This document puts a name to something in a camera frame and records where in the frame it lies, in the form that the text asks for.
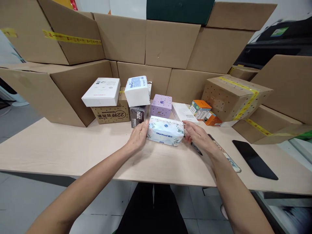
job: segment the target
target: white desk surface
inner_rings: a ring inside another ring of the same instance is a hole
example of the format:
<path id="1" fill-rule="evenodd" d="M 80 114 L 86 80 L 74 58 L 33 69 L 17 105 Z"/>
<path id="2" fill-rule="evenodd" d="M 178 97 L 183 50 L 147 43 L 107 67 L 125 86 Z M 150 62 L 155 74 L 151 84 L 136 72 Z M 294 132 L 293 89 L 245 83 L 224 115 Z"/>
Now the white desk surface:
<path id="1" fill-rule="evenodd" d="M 232 143 L 246 141 L 230 127 L 200 126 L 210 133 L 242 169 L 248 189 L 312 195 L 312 172 L 278 145 L 252 145 L 279 180 L 256 176 Z M 130 122 L 87 128 L 50 123 L 43 118 L 0 144 L 0 170 L 80 176 L 122 147 L 131 134 Z M 184 140 L 178 147 L 146 141 L 114 179 L 215 187 L 208 163 Z"/>

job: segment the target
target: desk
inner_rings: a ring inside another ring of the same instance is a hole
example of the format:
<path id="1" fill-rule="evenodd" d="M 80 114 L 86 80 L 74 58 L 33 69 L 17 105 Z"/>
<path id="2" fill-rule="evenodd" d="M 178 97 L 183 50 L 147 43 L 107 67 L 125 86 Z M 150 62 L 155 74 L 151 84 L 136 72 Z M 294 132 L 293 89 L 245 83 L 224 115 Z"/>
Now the desk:
<path id="1" fill-rule="evenodd" d="M 252 145 L 279 180 L 256 176 L 232 143 L 245 141 L 233 128 L 199 124 L 242 169 L 238 175 L 248 189 L 312 195 L 312 172 L 277 145 Z M 118 150 L 128 140 L 130 122 L 87 128 L 50 123 L 43 118 L 0 144 L 0 170 L 80 176 Z M 211 167 L 184 140 L 178 147 L 146 142 L 114 179 L 215 187 Z"/>

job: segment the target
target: orange box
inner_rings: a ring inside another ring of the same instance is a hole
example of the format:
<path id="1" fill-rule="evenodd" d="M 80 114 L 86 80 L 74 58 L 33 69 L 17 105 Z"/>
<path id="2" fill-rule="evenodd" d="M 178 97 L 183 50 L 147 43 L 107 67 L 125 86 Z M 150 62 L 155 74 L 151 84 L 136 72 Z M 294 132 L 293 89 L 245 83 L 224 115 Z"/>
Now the orange box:
<path id="1" fill-rule="evenodd" d="M 219 126 L 222 124 L 222 121 L 212 111 L 204 118 L 204 122 L 207 126 Z"/>

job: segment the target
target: packing tape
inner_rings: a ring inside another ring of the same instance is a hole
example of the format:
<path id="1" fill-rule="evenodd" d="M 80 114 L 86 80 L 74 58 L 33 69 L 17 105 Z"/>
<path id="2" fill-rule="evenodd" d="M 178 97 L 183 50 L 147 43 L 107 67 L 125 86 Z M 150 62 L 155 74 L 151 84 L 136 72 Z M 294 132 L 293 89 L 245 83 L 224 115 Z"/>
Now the packing tape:
<path id="1" fill-rule="evenodd" d="M 74 36 L 69 36 L 69 35 L 65 35 L 61 33 L 46 31 L 46 30 L 42 30 L 42 31 L 45 34 L 45 38 L 50 38 L 56 41 L 71 42 L 71 43 L 78 43 L 78 44 L 88 44 L 88 45 L 101 45 L 102 44 L 101 40 L 74 37 Z"/>
<path id="2" fill-rule="evenodd" d="M 234 85 L 236 85 L 236 86 L 238 86 L 238 87 L 241 87 L 241 88 L 243 88 L 243 89 L 247 89 L 247 90 L 249 90 L 249 91 L 251 91 L 253 94 L 252 94 L 252 96 L 251 96 L 251 98 L 249 99 L 249 101 L 244 105 L 244 107 L 241 109 L 241 111 L 237 114 L 237 116 L 233 119 L 233 120 L 239 120 L 240 119 L 240 117 L 248 110 L 248 108 L 250 107 L 250 105 L 251 105 L 251 103 L 257 98 L 257 96 L 259 95 L 259 91 L 258 90 L 255 90 L 255 89 L 251 89 L 250 87 L 248 87 L 248 86 L 244 86 L 244 85 L 242 85 L 242 84 L 239 84 L 239 83 L 237 83 L 237 82 L 235 82 L 235 81 L 232 81 L 232 80 L 229 80 L 229 79 L 227 79 L 227 78 L 224 78 L 224 77 L 219 77 L 219 79 L 221 79 L 221 80 L 224 80 L 224 81 L 226 81 L 226 82 L 229 82 L 229 83 L 231 83 L 231 84 L 234 84 Z"/>
<path id="3" fill-rule="evenodd" d="M 265 130 L 263 127 L 259 126 L 257 123 L 255 123 L 251 119 L 245 119 L 245 121 L 268 137 L 272 137 L 272 136 L 274 136 L 274 137 L 276 137 L 276 136 L 285 137 L 285 136 L 297 136 L 297 135 L 299 135 L 299 134 L 291 134 L 291 133 L 270 133 L 269 131 Z"/>
<path id="4" fill-rule="evenodd" d="M 13 28 L 3 28 L 1 31 L 6 37 L 17 37 L 17 33 Z"/>

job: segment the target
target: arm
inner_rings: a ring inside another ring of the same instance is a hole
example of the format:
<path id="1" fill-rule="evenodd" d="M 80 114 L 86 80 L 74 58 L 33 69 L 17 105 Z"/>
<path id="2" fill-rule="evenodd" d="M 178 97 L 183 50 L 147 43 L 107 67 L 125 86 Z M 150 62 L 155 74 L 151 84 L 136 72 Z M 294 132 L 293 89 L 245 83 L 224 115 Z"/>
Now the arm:
<path id="1" fill-rule="evenodd" d="M 188 142 L 204 149 L 214 167 L 217 188 L 234 233 L 274 233 L 250 191 L 204 129 L 183 121 Z"/>
<path id="2" fill-rule="evenodd" d="M 73 182 L 36 218 L 27 234 L 69 233 L 78 216 L 105 188 L 119 168 L 144 145 L 148 127 L 148 121 L 137 125 L 121 149 Z"/>

